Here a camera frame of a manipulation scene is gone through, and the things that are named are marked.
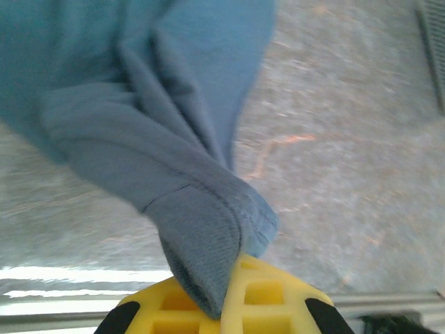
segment metal vent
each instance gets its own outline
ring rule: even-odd
[[[420,0],[419,14],[437,99],[445,114],[445,0]]]

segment gray floor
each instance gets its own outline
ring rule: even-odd
[[[411,1],[280,1],[237,150],[282,218],[266,260],[328,292],[443,289],[444,150]],[[3,125],[0,157],[0,292],[132,290],[168,270],[149,222]]]

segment blue cloth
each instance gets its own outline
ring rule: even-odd
[[[150,217],[215,319],[236,258],[261,256],[277,231],[232,172],[273,12],[271,0],[0,2],[3,120]]]

